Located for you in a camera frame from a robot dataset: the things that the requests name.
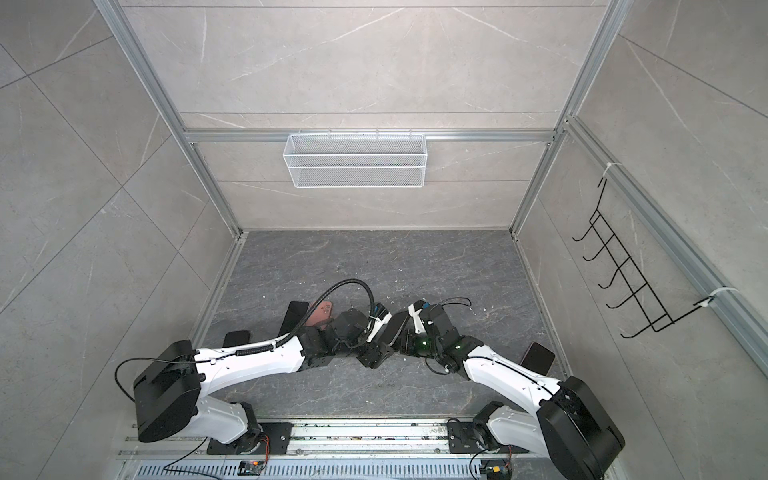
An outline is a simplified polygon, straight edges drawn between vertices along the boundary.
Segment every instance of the white wire basket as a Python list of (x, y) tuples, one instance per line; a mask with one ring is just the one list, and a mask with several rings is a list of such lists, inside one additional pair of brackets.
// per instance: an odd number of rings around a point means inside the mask
[(288, 136), (283, 158), (297, 188), (423, 187), (423, 134), (359, 132)]

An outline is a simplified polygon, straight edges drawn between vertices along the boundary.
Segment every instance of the robotic arm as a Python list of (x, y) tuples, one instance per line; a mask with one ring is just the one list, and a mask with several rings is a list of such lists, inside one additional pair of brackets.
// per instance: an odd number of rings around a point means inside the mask
[[(373, 300), (367, 285), (359, 280)], [(220, 349), (173, 343), (134, 381), (138, 437), (154, 442), (171, 435), (209, 436), (248, 453), (261, 433), (253, 409), (210, 396), (227, 386), (275, 373), (325, 366), (352, 356), (371, 369), (394, 353), (434, 359), (501, 393), (528, 415), (492, 402), (475, 418), (487, 449), (516, 445), (551, 458), (568, 480), (595, 480), (624, 447), (624, 438), (591, 390), (579, 379), (540, 375), (498, 355), (482, 341), (460, 335), (443, 305), (416, 302), (389, 313), (380, 303), (369, 315), (351, 309), (325, 326), (304, 326), (329, 289), (291, 330), (266, 342)]]

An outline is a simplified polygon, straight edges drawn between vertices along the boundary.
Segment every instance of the white zip tie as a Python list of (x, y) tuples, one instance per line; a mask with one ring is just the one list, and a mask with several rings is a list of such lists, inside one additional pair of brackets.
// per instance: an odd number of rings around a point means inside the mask
[(611, 162), (608, 162), (608, 165), (605, 166), (605, 170), (603, 170), (603, 178), (605, 178), (605, 174), (608, 173), (608, 169), (613, 167), (614, 165), (621, 165), (621, 164), (612, 164)]
[(709, 306), (710, 303), (712, 302), (712, 300), (715, 300), (715, 295), (717, 295), (720, 292), (725, 292), (727, 290), (730, 290), (730, 291), (733, 291), (733, 292), (738, 292), (739, 291), (739, 290), (733, 288), (732, 286), (722, 286), (720, 288), (716, 288), (715, 290), (712, 290), (712, 292), (709, 295), (707, 295), (707, 298), (705, 298), (704, 300), (701, 300), (700, 302), (695, 303), (695, 305), (705, 306), (705, 307)]

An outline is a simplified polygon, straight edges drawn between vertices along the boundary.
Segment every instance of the black plastic cover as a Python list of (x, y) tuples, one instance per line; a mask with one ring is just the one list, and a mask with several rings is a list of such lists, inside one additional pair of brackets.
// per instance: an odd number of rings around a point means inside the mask
[(568, 480), (598, 480), (626, 445), (594, 393), (576, 377), (536, 412), (549, 457)]
[[(158, 359), (194, 361), (190, 340), (180, 340)], [(195, 415), (200, 379), (194, 364), (152, 362), (134, 380), (139, 442), (156, 442), (179, 432)]]

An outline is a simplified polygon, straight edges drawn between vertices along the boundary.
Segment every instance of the gray marble floor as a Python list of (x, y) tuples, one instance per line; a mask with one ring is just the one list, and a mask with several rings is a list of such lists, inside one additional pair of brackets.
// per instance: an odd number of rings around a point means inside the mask
[[(288, 302), (313, 301), (348, 277), (365, 280), (391, 311), (417, 299), (467, 296), (472, 309), (447, 306), (460, 333), (482, 339), (519, 362), (531, 342), (551, 348), (531, 286), (504, 231), (261, 231), (252, 232), (237, 262), (205, 346), (231, 330), (253, 340), (277, 335)], [(367, 298), (345, 286), (329, 298), (334, 313)], [(561, 376), (558, 364), (553, 376)], [(438, 376), (418, 359), (395, 355), (377, 370), (355, 359), (324, 368), (244, 382), (217, 394), (248, 401), (257, 416), (474, 415), (492, 400), (488, 387), (458, 375)]]

